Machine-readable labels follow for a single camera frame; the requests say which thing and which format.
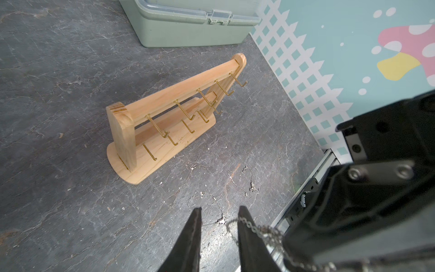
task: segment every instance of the pink blob shape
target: pink blob shape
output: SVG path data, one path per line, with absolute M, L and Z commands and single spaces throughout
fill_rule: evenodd
M 435 74 L 435 57 L 425 57 L 422 53 L 425 46 L 435 43 L 435 26 L 419 35 L 409 33 L 409 27 L 392 27 L 384 29 L 378 37 L 381 46 L 395 40 L 402 44 L 400 52 L 413 56 L 422 64 L 426 77 Z

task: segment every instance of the green plastic box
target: green plastic box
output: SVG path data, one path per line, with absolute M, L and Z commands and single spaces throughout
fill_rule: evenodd
M 145 47 L 239 44 L 261 20 L 254 16 L 258 0 L 216 3 L 206 0 L 120 0 L 120 3 Z M 237 15 L 229 11 L 231 7 Z

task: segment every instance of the wooden post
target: wooden post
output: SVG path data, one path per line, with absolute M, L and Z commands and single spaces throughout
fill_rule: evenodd
M 137 166 L 133 118 L 121 102 L 107 106 L 106 111 L 116 152 L 128 170 L 132 172 Z

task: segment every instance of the teal patterned wall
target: teal patterned wall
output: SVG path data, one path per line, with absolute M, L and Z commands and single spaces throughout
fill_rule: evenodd
M 340 122 L 435 86 L 435 1 L 266 0 L 251 31 L 322 148 Z

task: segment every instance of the plastic latch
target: plastic latch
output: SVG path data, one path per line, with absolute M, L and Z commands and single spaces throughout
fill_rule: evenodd
M 226 26 L 230 22 L 232 14 L 231 11 L 213 9 L 210 16 L 210 24 L 222 24 Z

